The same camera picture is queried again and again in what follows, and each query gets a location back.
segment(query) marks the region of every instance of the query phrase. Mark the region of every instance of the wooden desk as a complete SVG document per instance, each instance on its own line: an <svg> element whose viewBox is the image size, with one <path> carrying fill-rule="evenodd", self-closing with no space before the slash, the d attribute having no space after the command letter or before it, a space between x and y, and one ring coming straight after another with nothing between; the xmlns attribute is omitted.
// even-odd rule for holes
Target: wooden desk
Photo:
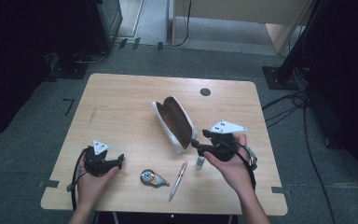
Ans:
<svg viewBox="0 0 358 224"><path fill-rule="evenodd" d="M176 17L187 17L189 3L190 0L173 0L173 45ZM281 53L297 26L306 23L311 3L312 0L195 0L191 2L190 17L265 23L275 51Z"/></svg>
<svg viewBox="0 0 358 224"><path fill-rule="evenodd" d="M202 96L202 88L208 88L211 95ZM162 131L151 102L163 102L171 95L184 107L199 133L221 119L249 129L248 146L258 157L257 196L267 214L285 215L284 195L271 191L271 187L282 185L254 83L105 74L94 74L89 79L51 174L50 179L60 181L60 185L46 189L42 207L72 209L66 186L71 182L81 150L97 139L111 146L108 160L125 154L123 167L97 204L97 210L240 214L237 195L221 174L207 161L197 170L197 150L190 146L186 153L177 155ZM198 140L211 144L202 134ZM172 185L185 161L188 161L185 175L169 203ZM140 180L144 169L152 169L171 186L159 189L145 186Z"/></svg>

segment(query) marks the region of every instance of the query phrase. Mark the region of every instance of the open pencil case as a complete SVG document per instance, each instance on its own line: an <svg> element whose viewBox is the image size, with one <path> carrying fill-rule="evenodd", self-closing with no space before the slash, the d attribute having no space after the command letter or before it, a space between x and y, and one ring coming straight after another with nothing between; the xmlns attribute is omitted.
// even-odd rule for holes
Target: open pencil case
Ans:
<svg viewBox="0 0 358 224"><path fill-rule="evenodd" d="M154 101L152 106L175 152L186 152L190 139L196 139L198 134L188 114L174 96L167 97L163 104Z"/></svg>

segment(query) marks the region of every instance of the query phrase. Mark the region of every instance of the gray carpet floor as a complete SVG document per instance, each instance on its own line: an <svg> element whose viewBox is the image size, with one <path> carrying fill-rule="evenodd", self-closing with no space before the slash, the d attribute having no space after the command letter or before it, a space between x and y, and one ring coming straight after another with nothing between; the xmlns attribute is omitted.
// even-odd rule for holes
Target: gray carpet floor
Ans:
<svg viewBox="0 0 358 224"><path fill-rule="evenodd" d="M294 91L269 90L262 66L280 66L280 56L199 49L115 46L83 79L43 82L7 129L0 133L0 223L66 223L71 211L44 210L39 181L48 180L77 104L93 73L196 77L253 81L261 105ZM74 106L68 111L70 102ZM282 101L264 111L270 118L292 107ZM358 223L358 161L344 149L324 146L324 132L311 107L306 109L310 152L324 182L336 223ZM303 110L268 128L285 190L288 213L272 223L332 223L304 134Z"/></svg>

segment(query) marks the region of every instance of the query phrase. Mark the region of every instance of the pen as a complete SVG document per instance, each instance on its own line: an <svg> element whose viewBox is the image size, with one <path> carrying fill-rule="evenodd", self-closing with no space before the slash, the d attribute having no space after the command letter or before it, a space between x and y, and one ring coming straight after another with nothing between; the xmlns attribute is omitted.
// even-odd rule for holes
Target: pen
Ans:
<svg viewBox="0 0 358 224"><path fill-rule="evenodd" d="M170 199L168 200L168 202L170 202L172 200L173 196L175 195L175 192L178 189L179 183L182 179L182 176L183 176L183 173L185 172L186 167L187 167L187 161L185 163L183 163L182 168L180 169L178 179L176 180L175 185L173 185L173 189L171 190Z"/></svg>

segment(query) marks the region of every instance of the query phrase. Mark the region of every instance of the wooden tabletop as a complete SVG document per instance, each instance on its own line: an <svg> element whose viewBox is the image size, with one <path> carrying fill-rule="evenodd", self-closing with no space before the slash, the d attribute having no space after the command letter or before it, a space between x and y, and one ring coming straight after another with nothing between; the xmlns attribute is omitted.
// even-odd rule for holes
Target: wooden tabletop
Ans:
<svg viewBox="0 0 358 224"><path fill-rule="evenodd" d="M200 94L207 88L209 96ZM248 128L248 146L255 152L256 194L268 215L287 213L284 195L272 193L281 187L255 84L179 77L144 77L94 74L79 102L50 180L57 188L46 188L41 205L45 209L72 209L71 183L76 160L94 139L110 145L107 160L124 153L122 169L114 176L96 206L101 211L187 214L240 214L234 190L209 162L196 168L197 150L189 146L177 155L158 123L152 101L163 103L175 96L199 131L202 144L211 142L202 135L224 119ZM185 175L171 202L169 195L182 163ZM151 169L171 183L170 187L145 186L141 172Z"/></svg>

